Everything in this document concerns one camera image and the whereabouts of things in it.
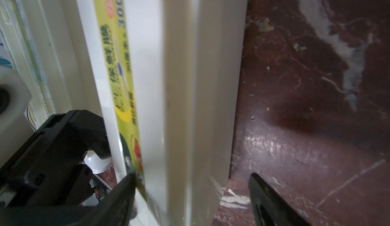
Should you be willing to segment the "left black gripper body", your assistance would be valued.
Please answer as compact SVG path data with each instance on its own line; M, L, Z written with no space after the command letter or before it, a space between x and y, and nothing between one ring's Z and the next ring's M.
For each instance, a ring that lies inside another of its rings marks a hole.
M1 168L1 207L80 205L94 193L89 151L110 157L104 120L87 110L55 114Z

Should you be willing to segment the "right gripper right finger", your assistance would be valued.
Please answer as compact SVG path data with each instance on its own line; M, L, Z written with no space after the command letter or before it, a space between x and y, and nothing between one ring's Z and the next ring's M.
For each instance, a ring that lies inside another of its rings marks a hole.
M308 226L309 223L262 179L252 173L248 189L257 226Z

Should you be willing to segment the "white dispenser box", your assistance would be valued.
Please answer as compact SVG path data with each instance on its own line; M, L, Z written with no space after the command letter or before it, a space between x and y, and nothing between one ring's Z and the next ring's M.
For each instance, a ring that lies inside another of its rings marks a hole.
M1 43L1 163L53 114L102 114L76 0L1 0Z

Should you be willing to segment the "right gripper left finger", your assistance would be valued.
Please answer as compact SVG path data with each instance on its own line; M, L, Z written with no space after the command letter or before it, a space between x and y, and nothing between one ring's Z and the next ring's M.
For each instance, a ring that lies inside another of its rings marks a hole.
M136 192L136 176L128 174L96 206L6 207L2 226L127 226Z

